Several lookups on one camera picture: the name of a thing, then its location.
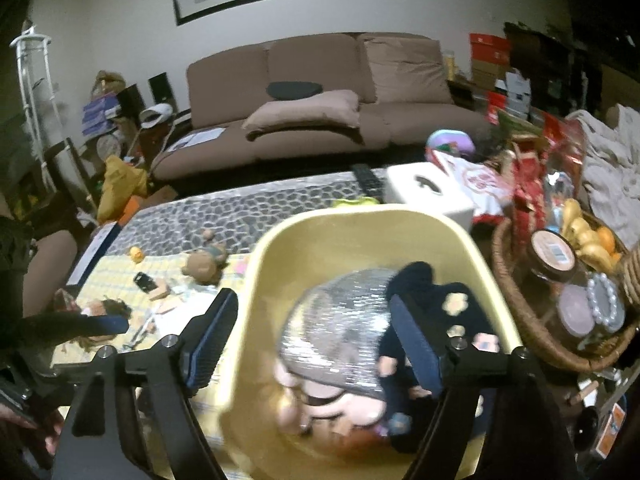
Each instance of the orange fruit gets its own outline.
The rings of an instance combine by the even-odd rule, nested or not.
[[[613,254],[616,252],[616,239],[613,236],[613,232],[608,227],[598,227],[598,238],[600,238],[600,245],[603,246],[607,253]]]

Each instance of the barcode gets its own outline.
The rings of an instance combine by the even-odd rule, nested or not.
[[[553,256],[556,257],[559,264],[566,264],[569,262],[569,259],[566,257],[564,251],[559,245],[551,244],[549,245],[549,249],[551,249]]]

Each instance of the human hand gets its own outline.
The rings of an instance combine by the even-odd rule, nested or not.
[[[58,410],[54,410],[51,415],[47,417],[43,428],[38,428],[31,424],[28,420],[15,413],[11,408],[5,404],[0,403],[0,420],[10,422],[21,428],[27,428],[28,430],[40,430],[44,434],[44,444],[49,454],[55,454],[58,441],[60,439],[60,433],[62,433],[62,426],[65,420],[60,415]]]

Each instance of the beige pillow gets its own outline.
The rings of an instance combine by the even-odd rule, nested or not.
[[[242,124],[246,138],[305,126],[359,128],[358,94],[353,90],[332,90],[296,101],[271,101],[263,104]]]
[[[383,36],[364,45],[377,102],[453,102],[438,41]]]

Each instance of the metal bolt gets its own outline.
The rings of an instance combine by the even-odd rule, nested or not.
[[[116,349],[111,345],[105,345],[98,349],[96,354],[100,359],[106,359],[116,353]]]
[[[164,336],[160,342],[162,343],[162,346],[164,346],[165,348],[171,348],[172,346],[175,346],[175,344],[178,342],[178,336],[175,334],[169,334]]]
[[[524,346],[517,347],[514,351],[514,354],[517,355],[520,359],[529,359],[529,350],[524,348]]]
[[[451,338],[451,346],[456,350],[464,350],[467,346],[466,339],[460,336],[455,336]]]

